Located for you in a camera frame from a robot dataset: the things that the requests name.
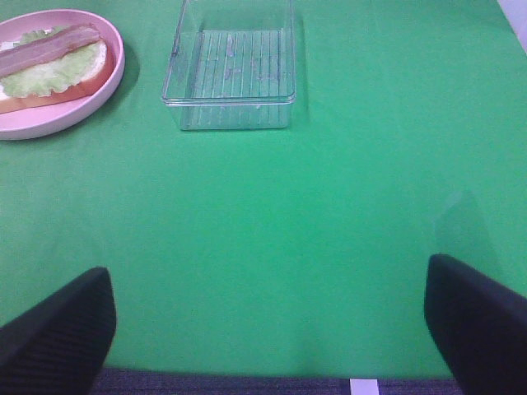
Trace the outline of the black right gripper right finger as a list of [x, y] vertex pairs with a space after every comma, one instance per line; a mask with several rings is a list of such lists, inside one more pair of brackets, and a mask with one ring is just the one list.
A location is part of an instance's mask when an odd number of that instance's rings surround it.
[[526, 298], [446, 254], [430, 256], [424, 317], [465, 394], [526, 392]]

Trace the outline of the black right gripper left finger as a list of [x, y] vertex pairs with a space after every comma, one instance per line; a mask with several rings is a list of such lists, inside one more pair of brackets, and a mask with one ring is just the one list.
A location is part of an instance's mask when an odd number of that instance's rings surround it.
[[3, 394], [87, 394], [116, 331], [110, 273], [94, 267], [1, 328]]

